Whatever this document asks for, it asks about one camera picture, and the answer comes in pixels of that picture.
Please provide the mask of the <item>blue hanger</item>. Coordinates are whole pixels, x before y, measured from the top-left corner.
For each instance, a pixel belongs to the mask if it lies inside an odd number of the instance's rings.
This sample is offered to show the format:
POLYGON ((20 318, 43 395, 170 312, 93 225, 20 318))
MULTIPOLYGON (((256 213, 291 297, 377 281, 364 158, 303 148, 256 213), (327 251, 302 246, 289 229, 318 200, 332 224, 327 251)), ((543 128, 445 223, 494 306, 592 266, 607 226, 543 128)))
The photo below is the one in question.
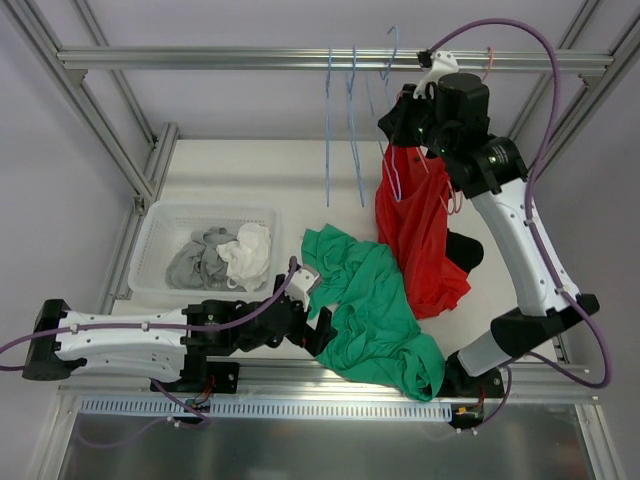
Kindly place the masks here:
POLYGON ((325 76, 325 204, 331 204, 331 78, 333 50, 328 48, 325 76))
POLYGON ((354 170, 356 174, 356 182, 358 187, 358 198, 362 208, 365 207, 364 198, 364 183, 361 172, 360 155, 357 145, 356 125, 355 125, 355 109, 354 109, 354 86, 357 73, 357 50, 356 47, 352 48, 352 62, 351 70, 346 74, 346 110, 347 110, 347 124, 349 129, 349 142, 352 152, 354 170))
MULTIPOLYGON (((387 31, 387 34, 391 34, 391 33, 395 34, 393 53, 392 53, 389 61, 386 63, 385 69, 379 73, 379 76, 380 76, 381 80, 384 83, 384 91, 385 91, 385 95, 386 95, 386 98, 387 98, 387 106, 389 108, 393 107, 392 97, 391 97, 391 93, 390 93, 390 89, 389 89, 389 75, 390 75, 390 72, 391 72, 391 66, 393 64, 393 61, 396 58, 396 54, 397 54, 397 50, 398 50, 398 42, 399 42, 399 30, 398 30, 398 28, 396 26, 392 26, 387 31)), ((375 135, 376 135, 376 141, 378 143, 379 150, 380 150, 380 153, 382 155, 383 167, 384 167, 384 170, 386 172, 387 180, 389 181, 389 184, 390 184, 390 187, 391 187, 391 190, 392 190, 392 193, 393 193, 393 197, 394 197, 396 202, 400 202, 402 200, 402 190, 401 190, 401 183, 400 183, 400 180, 399 180, 398 171, 397 171, 396 164, 395 164, 395 149, 394 149, 394 146, 392 145, 392 143, 389 142, 388 146, 391 148, 391 150, 390 150, 391 159, 387 160, 386 159, 386 152, 383 149, 382 143, 381 143, 382 136, 381 136, 380 132, 378 131, 378 127, 377 127, 376 113, 375 113, 375 109, 374 109, 373 97, 372 97, 372 94, 371 94, 371 89, 370 89, 370 84, 369 84, 369 76, 368 75, 365 75, 365 86, 366 86, 366 92, 367 92, 367 98, 368 98, 368 103, 369 103, 369 108, 370 108, 371 119, 374 122, 374 130, 375 130, 375 135)))

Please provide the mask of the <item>green tank top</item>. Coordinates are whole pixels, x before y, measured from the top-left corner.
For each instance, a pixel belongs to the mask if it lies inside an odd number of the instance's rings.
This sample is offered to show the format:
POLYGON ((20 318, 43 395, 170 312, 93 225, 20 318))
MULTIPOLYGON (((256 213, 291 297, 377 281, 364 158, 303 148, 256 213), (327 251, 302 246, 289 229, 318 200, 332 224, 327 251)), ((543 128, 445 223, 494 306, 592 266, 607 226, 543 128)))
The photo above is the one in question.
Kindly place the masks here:
POLYGON ((322 277, 311 295, 311 314, 335 308, 336 336, 317 361, 346 380, 431 401, 442 387, 445 359, 417 323, 389 246, 359 241, 327 224, 305 231, 301 254, 322 277))

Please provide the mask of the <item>white tank top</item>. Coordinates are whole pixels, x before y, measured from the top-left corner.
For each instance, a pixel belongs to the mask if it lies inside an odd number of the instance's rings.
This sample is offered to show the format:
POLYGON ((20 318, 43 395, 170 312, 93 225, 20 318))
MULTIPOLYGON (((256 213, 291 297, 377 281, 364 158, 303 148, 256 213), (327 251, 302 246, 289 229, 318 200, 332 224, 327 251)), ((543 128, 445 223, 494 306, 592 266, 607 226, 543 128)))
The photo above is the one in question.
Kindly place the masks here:
POLYGON ((258 290, 267 280, 271 260, 271 231, 256 224, 245 223, 236 239, 218 245, 216 251, 226 263, 227 286, 244 289, 248 293, 258 290))

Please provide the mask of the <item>grey tank top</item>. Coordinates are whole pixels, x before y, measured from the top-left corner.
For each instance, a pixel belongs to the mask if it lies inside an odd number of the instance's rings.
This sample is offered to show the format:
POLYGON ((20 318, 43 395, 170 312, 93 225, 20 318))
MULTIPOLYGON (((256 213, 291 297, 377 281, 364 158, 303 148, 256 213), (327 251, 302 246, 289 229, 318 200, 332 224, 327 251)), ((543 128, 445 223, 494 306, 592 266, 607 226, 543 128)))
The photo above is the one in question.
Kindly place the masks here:
POLYGON ((235 241, 237 228, 213 226, 191 233, 189 241, 174 255, 166 272, 165 282, 172 289, 201 291, 230 291, 240 288, 249 292, 248 285, 241 286, 227 277, 228 263, 217 247, 235 241))

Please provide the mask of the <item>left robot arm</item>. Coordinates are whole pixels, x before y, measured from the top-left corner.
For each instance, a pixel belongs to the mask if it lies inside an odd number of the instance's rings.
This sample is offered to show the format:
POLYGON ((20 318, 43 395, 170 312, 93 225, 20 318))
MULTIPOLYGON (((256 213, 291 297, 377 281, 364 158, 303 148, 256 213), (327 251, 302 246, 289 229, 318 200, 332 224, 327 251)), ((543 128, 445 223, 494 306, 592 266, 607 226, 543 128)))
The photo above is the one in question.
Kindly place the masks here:
POLYGON ((73 375, 115 375, 156 380, 169 392, 233 391, 227 368, 212 357, 277 348, 289 341, 319 356, 337 331, 322 308, 310 326, 303 303, 282 294, 264 302, 205 300, 149 316, 90 315, 48 300, 37 317, 22 376, 61 381, 73 375))

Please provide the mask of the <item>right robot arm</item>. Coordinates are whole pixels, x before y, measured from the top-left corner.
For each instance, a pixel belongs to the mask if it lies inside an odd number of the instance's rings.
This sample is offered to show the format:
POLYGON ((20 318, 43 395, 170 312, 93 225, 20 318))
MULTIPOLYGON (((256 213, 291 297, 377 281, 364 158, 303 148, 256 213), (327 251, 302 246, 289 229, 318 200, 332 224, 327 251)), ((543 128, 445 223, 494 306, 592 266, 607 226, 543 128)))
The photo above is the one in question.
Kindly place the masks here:
POLYGON ((402 87, 378 122, 393 147, 424 147, 441 158, 453 187, 489 228, 514 285, 516 308, 451 354, 444 385, 466 397, 494 373, 600 309, 564 273, 530 195, 527 167, 515 143, 489 131, 489 89, 469 73, 449 73, 402 87))

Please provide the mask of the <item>pink hanger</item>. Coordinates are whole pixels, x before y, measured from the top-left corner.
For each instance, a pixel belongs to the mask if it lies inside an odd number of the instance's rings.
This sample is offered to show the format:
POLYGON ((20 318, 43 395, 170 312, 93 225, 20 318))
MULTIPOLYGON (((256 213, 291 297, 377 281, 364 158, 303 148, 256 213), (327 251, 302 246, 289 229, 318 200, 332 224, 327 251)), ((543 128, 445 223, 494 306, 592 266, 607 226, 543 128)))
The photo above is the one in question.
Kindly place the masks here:
MULTIPOLYGON (((429 174, 430 170, 429 170, 429 166, 428 166, 428 163, 427 163, 427 158, 426 158, 425 153, 423 152, 421 147, 417 148, 417 152, 418 152, 418 158, 419 158, 420 163, 422 164, 425 172, 427 174, 429 174)), ((443 196, 440 196, 440 203, 441 203, 442 207, 444 208, 445 212, 449 216, 452 216, 452 215, 455 215, 455 214, 459 213, 461 207, 458 205, 458 199, 456 197, 456 194, 455 194, 455 192, 453 190, 453 187, 452 187, 451 183, 448 182, 447 185, 448 185, 448 194, 449 194, 448 199, 445 199, 443 196)))
MULTIPOLYGON (((495 50, 492 46, 488 46, 487 47, 487 53, 488 53, 488 62, 487 62, 487 66, 484 69, 484 73, 481 77, 481 80, 483 82, 485 82, 487 80, 487 77, 490 75, 490 72, 493 68, 493 63, 494 63, 494 59, 495 59, 495 50)), ((454 192, 452 184, 449 184, 449 201, 450 204, 447 206, 447 214, 449 216, 458 214, 463 206, 464 203, 464 195, 462 193, 457 194, 454 192)))

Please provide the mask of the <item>red tank top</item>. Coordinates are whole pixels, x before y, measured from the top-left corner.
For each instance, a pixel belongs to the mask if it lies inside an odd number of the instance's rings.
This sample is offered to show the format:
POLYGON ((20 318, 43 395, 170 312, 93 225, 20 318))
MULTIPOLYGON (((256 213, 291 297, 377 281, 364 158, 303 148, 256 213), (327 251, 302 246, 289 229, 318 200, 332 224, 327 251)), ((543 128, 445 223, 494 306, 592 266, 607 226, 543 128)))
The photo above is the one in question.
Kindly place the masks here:
POLYGON ((470 291, 470 284, 469 274, 445 255, 449 215, 440 203, 440 196, 448 199, 450 179, 444 162, 426 156, 430 170, 427 174, 417 148, 394 146, 402 190, 400 202, 393 197, 382 163, 375 218, 378 241, 391 248, 414 316, 426 319, 456 308, 470 291))

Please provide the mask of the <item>pink hanger far right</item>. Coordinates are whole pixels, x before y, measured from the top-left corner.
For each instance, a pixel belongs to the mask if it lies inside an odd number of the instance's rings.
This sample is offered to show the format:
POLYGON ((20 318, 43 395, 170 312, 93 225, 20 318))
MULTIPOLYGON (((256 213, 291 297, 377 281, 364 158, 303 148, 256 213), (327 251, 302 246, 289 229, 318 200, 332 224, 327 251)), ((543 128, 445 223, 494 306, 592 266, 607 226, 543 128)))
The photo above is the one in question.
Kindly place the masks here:
MULTIPOLYGON (((490 75, 490 72, 493 68, 493 63, 494 63, 494 59, 495 59, 495 50, 492 46, 488 46, 487 47, 487 53, 488 53, 488 62, 487 62, 487 66, 484 69, 484 73, 481 77, 481 80, 483 82, 485 82, 487 80, 487 77, 490 75)), ((454 192, 452 184, 449 184, 449 201, 450 204, 447 206, 447 214, 449 216, 458 214, 463 206, 464 203, 464 195, 462 193, 457 194, 454 192)))

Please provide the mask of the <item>black tank top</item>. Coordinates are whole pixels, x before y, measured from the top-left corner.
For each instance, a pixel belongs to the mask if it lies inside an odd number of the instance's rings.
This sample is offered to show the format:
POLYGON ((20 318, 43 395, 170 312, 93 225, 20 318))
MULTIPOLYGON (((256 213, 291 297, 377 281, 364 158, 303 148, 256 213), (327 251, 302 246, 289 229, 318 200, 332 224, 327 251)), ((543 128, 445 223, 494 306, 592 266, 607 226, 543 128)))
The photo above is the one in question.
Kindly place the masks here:
POLYGON ((469 274, 484 259, 484 247, 476 239, 447 230, 446 258, 460 270, 469 274))

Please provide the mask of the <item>white plastic basket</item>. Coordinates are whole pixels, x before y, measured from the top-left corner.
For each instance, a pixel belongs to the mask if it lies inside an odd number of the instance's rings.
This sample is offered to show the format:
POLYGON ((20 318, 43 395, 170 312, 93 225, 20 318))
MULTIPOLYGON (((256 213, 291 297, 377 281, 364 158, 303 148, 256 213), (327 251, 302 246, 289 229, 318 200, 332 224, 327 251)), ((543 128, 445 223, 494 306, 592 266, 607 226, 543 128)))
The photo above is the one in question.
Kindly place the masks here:
POLYGON ((280 260, 279 245, 281 215, 278 209, 267 205, 242 203, 194 202, 164 200, 153 204, 146 215, 129 267, 128 285, 136 293, 156 296, 241 299, 253 301, 262 298, 273 287, 275 268, 280 260), (236 231, 246 223, 262 225, 270 230, 270 265, 267 278, 254 292, 242 288, 230 289, 225 282, 212 290, 175 289, 166 281, 166 270, 175 255, 196 231, 223 227, 236 231))

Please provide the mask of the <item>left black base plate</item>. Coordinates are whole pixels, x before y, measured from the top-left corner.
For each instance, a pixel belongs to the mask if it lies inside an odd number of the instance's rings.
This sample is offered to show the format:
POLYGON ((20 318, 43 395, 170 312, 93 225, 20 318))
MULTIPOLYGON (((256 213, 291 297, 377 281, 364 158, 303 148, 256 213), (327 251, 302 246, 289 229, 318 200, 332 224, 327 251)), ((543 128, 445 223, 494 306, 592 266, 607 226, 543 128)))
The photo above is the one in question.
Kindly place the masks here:
POLYGON ((180 377, 160 385, 170 393, 235 394, 239 380, 240 364, 230 361, 208 361, 205 357, 188 356, 180 377))

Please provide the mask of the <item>aluminium hanging rail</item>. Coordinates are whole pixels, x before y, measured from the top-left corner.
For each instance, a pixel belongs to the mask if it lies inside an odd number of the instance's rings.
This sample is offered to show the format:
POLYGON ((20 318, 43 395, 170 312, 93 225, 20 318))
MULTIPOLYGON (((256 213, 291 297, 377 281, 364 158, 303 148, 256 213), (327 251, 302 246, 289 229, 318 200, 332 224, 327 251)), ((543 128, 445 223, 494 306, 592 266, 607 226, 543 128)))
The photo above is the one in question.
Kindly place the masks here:
MULTIPOLYGON (((335 70, 351 69, 352 49, 333 50, 335 70)), ((393 51, 390 49, 356 49, 357 69, 383 71, 393 51)), ((392 71, 419 71, 416 49, 400 49, 392 71)), ((327 69, 328 48, 278 47, 66 47, 57 59, 68 69, 99 70, 281 70, 320 71, 327 69)), ((452 51, 462 70, 481 71, 488 62, 485 50, 452 51)), ((561 73, 602 75, 613 63, 613 55, 578 50, 556 51, 561 73)), ((513 73, 551 72, 547 53, 542 51, 495 51, 492 70, 513 73)))

